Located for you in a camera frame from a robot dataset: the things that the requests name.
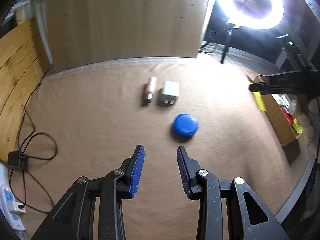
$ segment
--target black cable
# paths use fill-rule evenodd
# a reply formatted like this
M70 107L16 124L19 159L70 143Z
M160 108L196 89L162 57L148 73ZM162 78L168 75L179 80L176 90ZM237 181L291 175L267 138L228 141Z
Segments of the black cable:
M317 103L318 103L318 109L319 109L319 113L320 113L320 103L319 103L319 99L316 97L317 99ZM306 195L306 198L310 195L312 189L313 189L313 185L315 183L315 179L316 179L316 171L317 171L317 163L318 163L318 157L319 157L319 150L320 150L320 129L319 129L319 139L318 139L318 147L317 147L317 154L316 154L316 160L315 163L313 164L313 177L312 177L312 183L311 183L311 187L310 190L308 192L308 194Z
M200 52L200 53L211 54L211 53L214 53L214 52L217 50L217 46L218 46L218 45L217 45L217 43L215 42L214 38L211 36L211 32L209 32L209 39L210 39L211 41L207 41L204 45L202 45L202 46L199 48L199 52ZM210 43L213 43L213 44L215 45L213 51L210 51L210 52L203 51L203 49L204 49L205 47L207 47Z
M21 123L20 123L20 126L19 126L19 130L18 130L18 148L19 148L19 149L18 149L18 152L19 152L19 156L20 156L20 157L17 159L16 163L15 163L14 166L12 167L12 170L11 170L11 173L10 173L10 176L9 176L9 186L10 186L10 188L11 188L12 194L14 195L14 197L15 197L18 201L22 202L22 205L19 205L19 208L24 208L25 206L27 206L27 207L29 207L29 208L31 208L31 209L33 209L33 210L36 210L36 211L38 211L38 212L40 212L40 213L44 213L44 214L48 214L49 212L45 212L45 211L39 210L39 209L37 209L37 208L35 208L35 207L32 207L32 206L30 206L30 205L28 205L28 204L26 203L26 202L27 202L27 190L26 190L25 172L26 172L27 174L29 174L30 177L31 177L36 183L38 183L38 185L44 190L44 192L47 194L47 196L49 197L49 199L50 199L50 201L51 201L52 207L54 207L54 202L53 202L50 194L48 193L48 191L44 188L44 186L43 186L29 171L22 170L23 188L24 188L25 198L24 198L24 201L21 201L21 200L15 195L15 193L14 193L13 190L12 190L12 187L11 187L11 179L12 179L12 175L13 175L14 169L15 169L15 167L17 166L17 164L18 164L18 162L19 162L20 159L23 159L23 158L33 158L33 159L38 159L38 160L47 160L47 161L49 161L49 160L52 160L52 159L57 155L57 153L58 153L58 145L57 145L57 142L55 141L55 139L54 139L51 135L49 135L49 134L47 134L47 133L43 133L43 132L40 132L40 133L36 133L36 134L35 134L36 126L35 126L32 118L31 118L30 114L28 113L28 111L27 111L27 109L26 109L26 106L27 106L27 104L28 104L31 96L32 96L32 95L36 92L36 90L40 87L40 85L42 84L42 80L43 80L44 76L47 74L47 72L48 72L49 70L51 70L53 67L54 67L54 66L52 66L51 68L49 68L49 69L44 73L44 75L42 76L41 81L40 81L39 84L36 86L36 88L31 92L31 94L29 95L29 97L28 97L28 99L27 99L27 101L26 101L26 103L25 103L25 105L24 105L24 110L25 110L25 112L24 112L24 114L23 114L23 116L22 116L22 120L21 120ZM20 145L20 132L21 132L22 124L23 124L23 122L24 122L24 120L25 120L25 115L28 116L28 118L29 118L29 120L30 120L30 122L31 122L32 132L23 140L22 144ZM53 154L51 157L49 157L49 158L42 158L42 157L37 157L37 156L29 156L29 155L26 155L26 154L25 154L25 151L26 151L27 147L29 146L30 142L32 141L32 139L35 138L36 136L39 136L39 135L43 135L43 136L48 137L48 138L51 139L51 141L54 143L54 148L55 148L54 154Z

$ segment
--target white power strip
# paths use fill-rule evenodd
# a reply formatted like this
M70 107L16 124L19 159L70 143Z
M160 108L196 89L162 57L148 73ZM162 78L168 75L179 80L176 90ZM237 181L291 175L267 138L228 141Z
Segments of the white power strip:
M9 222L10 226L15 231L24 231L25 228L23 226L23 223L21 221L19 214L25 213L26 210L24 208L18 207L22 203L15 201L14 196L11 192L11 189L4 184L1 185L0 200L1 200L0 208L5 218Z

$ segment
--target metal screw head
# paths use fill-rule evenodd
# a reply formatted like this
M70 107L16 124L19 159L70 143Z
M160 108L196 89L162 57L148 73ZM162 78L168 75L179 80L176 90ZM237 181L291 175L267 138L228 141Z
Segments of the metal screw head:
M122 173L123 173L123 170L121 170L121 169L116 169L113 171L114 175L121 175Z
M244 179L240 178L240 177L237 177L235 178L235 183L237 184L244 184Z
M201 175L201 176L207 176L208 175L208 172L206 170L199 170L198 173Z
M86 177L80 177L79 179L78 179L78 183L79 184L83 184L83 183L86 183L87 182L87 178Z

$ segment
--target black power adapter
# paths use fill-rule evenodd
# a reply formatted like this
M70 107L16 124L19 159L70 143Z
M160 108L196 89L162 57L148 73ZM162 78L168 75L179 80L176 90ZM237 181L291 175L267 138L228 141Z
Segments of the black power adapter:
M17 162L16 168L20 171L28 171L29 169L29 158L20 151L9 152L8 155L8 166L13 167Z

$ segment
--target cable on floor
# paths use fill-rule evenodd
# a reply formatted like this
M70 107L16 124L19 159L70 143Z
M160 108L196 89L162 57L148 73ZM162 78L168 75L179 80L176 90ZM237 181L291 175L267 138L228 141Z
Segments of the cable on floor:
M213 36L211 35L211 33L213 33L213 34L217 34L217 33L215 33L215 32L213 32L212 30L209 30L209 41L207 41L204 45L202 45L200 48L199 48L199 52L200 53L205 53L205 54L211 54L211 53L214 53L215 51L216 51L216 49L217 49L217 43L215 42L215 40L214 40L214 38L213 38ZM203 51L203 49L204 48L206 48L207 46L214 46L214 48L213 48L213 51Z
M16 200L18 200L19 202L22 203L22 205L19 205L19 208L24 208L25 206L33 209L33 210L36 210L40 213L43 213L43 214L48 214L49 212L46 212L46 211L42 211L42 210L39 210L33 206L30 206L27 204L27 190L26 190L26 180L25 180L25 173L29 174L29 176L44 190L44 192L46 193L46 195L49 197L50 199L50 202L52 204L52 207L54 207L54 202L50 196L50 194L48 193L48 191L44 188L44 186L29 172L29 171L25 171L24 169L22 170L22 178L23 178L23 189L24 189L24 194L25 194L25 198L24 198L24 201L20 200L16 195L15 193L13 192L13 189L11 187L11 179L12 179L12 175L13 175L13 172L14 172L14 169L16 168L18 162L20 159L23 159L23 158L32 158L32 159L37 159L37 160L45 160L45 161L50 161L52 160L54 157L56 157L57 153L58 153L58 145L57 145L57 142L55 141L55 139L50 135L50 134L47 134L47 133L44 133L44 132L39 132L39 133L35 133L36 132L36 126L29 114L29 112L27 111L26 109L26 106L31 98L31 96L36 92L36 90L40 87L40 85L42 84L42 80L43 78L45 77L45 75L48 73L49 70L51 70L54 66L52 66L51 68L49 68L45 73L44 75L42 76L42 79L41 81L39 82L39 84L36 86L36 88L31 92L31 94L29 95L25 105L24 105L24 114L22 116L22 120L21 120L21 123L20 123L20 126L19 126L19 130L18 130L18 152L19 152L19 156L20 158L17 159L16 163L13 165L12 167L12 170L11 170L11 173L10 173L10 176L9 176L9 186L11 188L11 191L12 191L12 194L14 195L14 197L16 198ZM22 128L22 124L25 120L25 116L27 115L27 117L29 118L30 122L31 122L31 126L32 126L32 132L23 140L23 142L21 143L20 145L20 132L21 132L21 128ZM42 157L37 157L37 156L30 156L30 155L26 155L25 154L25 151L27 149L27 147L29 146L30 142L36 137L36 136L45 136L45 137L48 137L54 144L54 154L49 157L49 158L42 158Z

